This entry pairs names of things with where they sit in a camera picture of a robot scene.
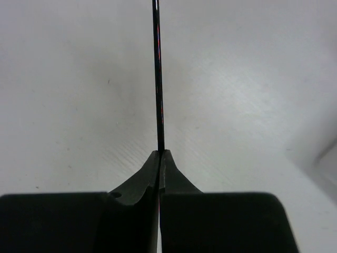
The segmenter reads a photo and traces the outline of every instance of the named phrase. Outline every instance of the thin black rod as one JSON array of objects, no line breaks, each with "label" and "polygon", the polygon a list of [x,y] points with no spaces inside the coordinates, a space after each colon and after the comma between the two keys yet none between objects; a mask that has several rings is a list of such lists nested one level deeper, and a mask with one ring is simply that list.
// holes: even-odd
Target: thin black rod
[{"label": "thin black rod", "polygon": [[152,0],[153,13],[153,44],[154,44],[154,71],[156,86],[156,111],[157,111],[157,138],[158,151],[161,155],[165,149],[164,141],[164,109],[163,109],[163,83],[162,59],[160,41],[159,0]]}]

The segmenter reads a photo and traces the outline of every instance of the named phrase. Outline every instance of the white table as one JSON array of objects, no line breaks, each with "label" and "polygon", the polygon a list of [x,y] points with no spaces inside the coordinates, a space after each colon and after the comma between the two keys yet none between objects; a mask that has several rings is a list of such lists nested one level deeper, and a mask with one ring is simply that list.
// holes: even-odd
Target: white table
[{"label": "white table", "polygon": [[[151,8],[0,1],[1,194],[109,191],[156,149]],[[277,195],[302,252],[337,247],[336,200],[306,173],[322,133],[303,135],[336,95],[336,12],[161,1],[166,148],[203,191]]]}]

